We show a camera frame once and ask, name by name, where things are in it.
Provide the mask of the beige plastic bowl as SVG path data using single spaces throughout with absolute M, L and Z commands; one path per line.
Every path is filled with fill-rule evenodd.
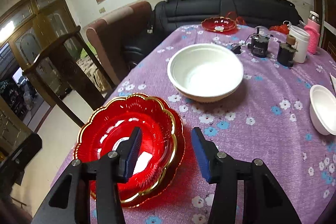
M 172 83 L 173 86 L 182 95 L 200 103 L 218 102 L 234 92 L 240 87 L 242 81 L 237 83 L 223 83 L 212 82 L 189 82 L 186 86 L 179 83 Z

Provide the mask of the purple floral tablecloth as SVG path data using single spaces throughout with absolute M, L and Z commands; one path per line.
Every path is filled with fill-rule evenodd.
M 285 190 L 302 223 L 315 223 L 335 192 L 335 136 L 317 132 L 309 115 L 309 91 L 320 84 L 333 91 L 329 74 L 335 61 L 323 49 L 292 68 L 276 61 L 283 34 L 272 32 L 266 58 L 247 47 L 238 55 L 244 66 L 240 87 L 224 100 L 198 104 L 175 90 L 167 77 L 169 59 L 193 44 L 214 43 L 230 49 L 254 29 L 242 26 L 234 35 L 183 26 L 167 37 L 122 80 L 107 101 L 144 93 L 164 99 L 182 118 L 186 153 L 171 185 L 138 208 L 124 209 L 126 223 L 206 223 L 215 185 L 202 178 L 190 132 L 200 127 L 206 139 L 234 159 L 260 158 Z

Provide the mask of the dark wooden chair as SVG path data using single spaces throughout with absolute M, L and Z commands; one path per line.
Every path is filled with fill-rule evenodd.
M 109 77 L 106 70 L 101 65 L 100 61 L 95 57 L 94 53 L 89 49 L 86 42 L 80 35 L 80 26 L 76 26 L 72 32 L 64 34 L 54 40 L 50 45 L 46 46 L 35 58 L 34 62 L 29 65 L 24 71 L 25 76 L 32 75 L 34 79 L 43 88 L 44 92 L 52 98 L 56 105 L 80 128 L 84 126 L 84 122 L 56 95 L 55 92 L 44 82 L 38 74 L 37 68 L 42 61 L 49 59 L 52 65 L 60 74 L 60 78 L 67 82 L 73 90 L 75 90 L 84 101 L 93 109 L 100 108 L 105 102 L 104 97 L 94 86 L 92 81 L 87 77 L 83 70 L 74 61 L 71 54 L 65 47 L 65 42 L 69 39 L 76 39 L 77 42 L 84 48 L 88 56 L 96 65 L 97 69 L 107 80 L 110 87 L 114 87 L 112 79 Z

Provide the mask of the wooden glass door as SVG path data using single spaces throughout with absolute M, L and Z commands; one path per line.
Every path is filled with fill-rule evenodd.
M 8 44 L 16 61 L 24 71 L 33 63 L 37 55 L 58 37 L 73 31 L 76 27 L 66 0 L 19 0 L 1 14 L 1 30 L 9 28 L 1 35 L 1 47 Z M 72 38 L 65 48 L 77 60 L 82 46 Z M 45 83 L 59 97 L 64 98 L 71 87 L 63 82 L 49 59 L 42 61 L 37 72 Z M 28 76 L 30 83 L 51 108 L 55 102 L 37 83 Z

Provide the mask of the white notebook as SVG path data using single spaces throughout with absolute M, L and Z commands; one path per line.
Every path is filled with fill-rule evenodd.
M 334 92 L 336 94 L 336 78 L 332 74 L 330 74 L 330 79 L 331 79 L 331 83 L 333 85 Z

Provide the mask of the black device with cork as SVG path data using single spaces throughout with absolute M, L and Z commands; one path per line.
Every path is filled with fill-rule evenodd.
M 293 58 L 297 50 L 293 47 L 295 45 L 295 37 L 288 34 L 286 41 L 281 42 L 278 48 L 277 61 L 285 66 L 292 67 L 294 64 Z

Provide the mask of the small black plug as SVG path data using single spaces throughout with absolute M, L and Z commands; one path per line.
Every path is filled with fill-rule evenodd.
M 236 54 L 239 55 L 242 53 L 242 46 L 240 44 L 232 44 L 231 45 L 231 51 Z

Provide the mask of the black power adapter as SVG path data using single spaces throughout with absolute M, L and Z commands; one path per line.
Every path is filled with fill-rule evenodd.
M 248 48 L 253 56 L 266 58 L 271 36 L 267 34 L 264 26 L 255 27 L 255 32 L 251 35 L 251 41 L 248 43 Z

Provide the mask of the white plastic jar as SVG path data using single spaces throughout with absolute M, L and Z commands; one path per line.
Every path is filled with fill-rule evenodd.
M 293 60 L 296 63 L 302 64 L 306 60 L 310 35 L 302 28 L 294 25 L 289 27 L 289 34 L 295 37 L 294 48 L 297 51 L 294 54 Z

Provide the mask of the pink sleeved thermos bottle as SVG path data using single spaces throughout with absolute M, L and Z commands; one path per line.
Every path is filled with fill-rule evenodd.
M 321 24 L 319 20 L 319 15 L 314 11 L 310 11 L 304 30 L 309 34 L 309 43 L 307 50 L 312 54 L 316 54 L 317 52 L 320 38 L 320 29 Z

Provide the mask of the far red plate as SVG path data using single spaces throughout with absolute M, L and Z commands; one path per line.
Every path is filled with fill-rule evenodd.
M 218 33 L 229 32 L 236 28 L 236 22 L 224 16 L 205 19 L 201 25 L 206 31 Z

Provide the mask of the red plastic bag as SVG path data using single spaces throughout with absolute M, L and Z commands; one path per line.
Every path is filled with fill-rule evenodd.
M 246 26 L 246 22 L 243 17 L 238 16 L 235 11 L 230 11 L 226 14 L 227 18 L 232 19 L 237 25 Z

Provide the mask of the black leather sofa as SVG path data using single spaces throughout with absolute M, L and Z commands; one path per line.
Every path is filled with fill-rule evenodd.
M 161 1 L 150 12 L 144 29 L 122 42 L 121 53 L 129 69 L 138 65 L 173 31 L 184 25 L 201 24 L 216 16 L 240 16 L 250 27 L 272 27 L 302 17 L 287 0 L 171 0 Z

